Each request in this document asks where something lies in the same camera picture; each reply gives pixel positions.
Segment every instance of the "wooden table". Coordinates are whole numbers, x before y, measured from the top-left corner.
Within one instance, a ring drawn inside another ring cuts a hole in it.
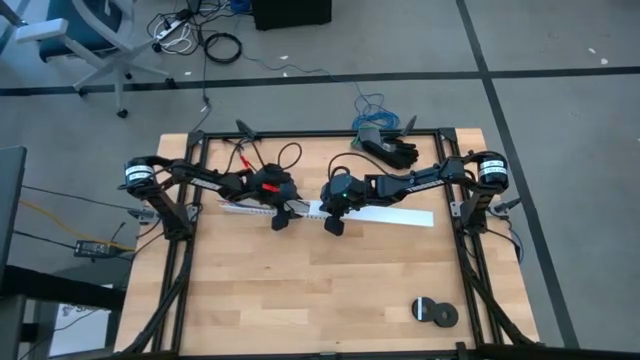
[[[480,129],[458,129],[457,135],[463,154],[486,149]],[[350,140],[265,139],[259,145],[264,160],[276,162],[278,151],[290,141],[304,149],[290,170],[299,193],[318,199],[329,160],[349,151]],[[408,141],[420,150],[414,168],[438,162],[433,137],[412,136]],[[185,144],[184,134],[163,135],[158,154],[181,158]],[[212,141],[209,148],[207,168],[224,170],[233,147]],[[244,154],[258,164],[251,149]],[[288,149],[283,165],[296,155],[294,147]],[[356,157],[343,157],[336,165],[348,166],[358,176],[379,173]],[[232,169],[241,166],[234,159]],[[226,213],[218,199],[213,192],[203,193],[181,355],[442,350],[453,349],[458,341],[474,347],[443,188],[395,205],[432,211],[432,228],[348,222],[342,237],[326,232],[322,222],[305,219],[274,232],[269,217]],[[495,218],[488,227],[509,234],[506,224]],[[138,247],[159,231],[140,239]],[[536,340],[513,245],[489,233],[482,235],[482,243],[496,300],[522,332]],[[154,311],[167,248],[168,242],[159,240],[136,257],[116,350],[133,341]],[[417,322],[410,305],[418,296],[454,304],[458,324],[444,329]],[[486,312],[479,307],[490,341]],[[173,326],[171,312],[166,325]]]

